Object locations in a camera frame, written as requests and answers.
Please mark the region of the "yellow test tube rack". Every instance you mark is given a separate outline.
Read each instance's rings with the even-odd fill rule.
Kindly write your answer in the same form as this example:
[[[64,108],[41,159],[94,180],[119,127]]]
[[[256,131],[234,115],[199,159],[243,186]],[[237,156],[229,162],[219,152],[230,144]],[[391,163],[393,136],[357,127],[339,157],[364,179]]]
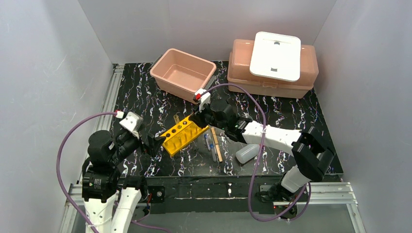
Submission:
[[[209,126],[198,127],[193,121],[189,120],[189,117],[186,117],[161,135],[165,137],[162,146],[170,157],[174,157],[176,153],[209,129]]]

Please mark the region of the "clear glass test tube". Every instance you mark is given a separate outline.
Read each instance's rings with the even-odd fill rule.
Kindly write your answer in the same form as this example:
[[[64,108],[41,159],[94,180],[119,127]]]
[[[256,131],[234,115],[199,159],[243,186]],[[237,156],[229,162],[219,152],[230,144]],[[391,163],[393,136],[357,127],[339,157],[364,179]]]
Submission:
[[[175,124],[178,124],[180,122],[179,116],[177,114],[173,116],[173,119],[174,119]]]

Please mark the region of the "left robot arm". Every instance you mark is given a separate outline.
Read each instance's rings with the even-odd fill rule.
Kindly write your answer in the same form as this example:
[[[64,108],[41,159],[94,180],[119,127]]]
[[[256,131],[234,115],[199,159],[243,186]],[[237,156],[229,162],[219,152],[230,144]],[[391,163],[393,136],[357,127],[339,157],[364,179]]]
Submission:
[[[123,129],[113,136],[99,130],[88,139],[89,157],[83,164],[82,199],[90,221],[86,232],[126,233],[137,204],[148,195],[147,183],[139,175],[121,178],[119,164],[135,150],[148,155],[159,152],[166,137],[149,135],[145,143]]]

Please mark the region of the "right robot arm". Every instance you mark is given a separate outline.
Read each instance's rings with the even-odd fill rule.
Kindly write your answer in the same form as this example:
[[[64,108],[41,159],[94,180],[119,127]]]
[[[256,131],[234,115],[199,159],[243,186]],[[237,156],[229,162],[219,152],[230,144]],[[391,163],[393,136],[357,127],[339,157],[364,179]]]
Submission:
[[[333,146],[314,127],[286,130],[262,124],[234,112],[225,100],[200,104],[189,116],[198,127],[217,127],[232,141],[258,144],[281,150],[294,157],[296,165],[266,195],[270,200],[290,200],[307,182],[323,180],[336,156]]]

